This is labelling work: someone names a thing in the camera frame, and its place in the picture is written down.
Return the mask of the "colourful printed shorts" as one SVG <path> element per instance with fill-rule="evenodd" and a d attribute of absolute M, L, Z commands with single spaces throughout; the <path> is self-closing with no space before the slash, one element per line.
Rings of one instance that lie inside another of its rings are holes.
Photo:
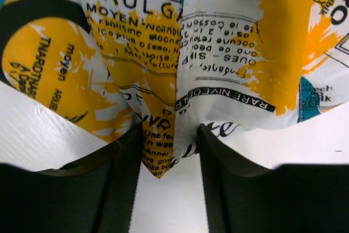
<path fill-rule="evenodd" d="M 204 124 L 284 129 L 348 102 L 348 0 L 1 0 L 1 81 L 162 177 Z"/>

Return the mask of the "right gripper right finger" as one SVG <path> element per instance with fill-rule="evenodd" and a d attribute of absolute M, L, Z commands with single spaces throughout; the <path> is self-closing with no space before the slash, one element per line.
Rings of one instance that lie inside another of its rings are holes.
<path fill-rule="evenodd" d="M 348 232 L 348 165 L 264 168 L 197 131 L 210 232 Z"/>

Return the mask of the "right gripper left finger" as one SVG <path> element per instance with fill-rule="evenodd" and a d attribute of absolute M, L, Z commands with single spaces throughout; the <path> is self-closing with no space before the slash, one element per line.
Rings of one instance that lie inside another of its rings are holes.
<path fill-rule="evenodd" d="M 142 157 L 137 124 L 60 169 L 1 165 L 1 232 L 128 232 Z"/>

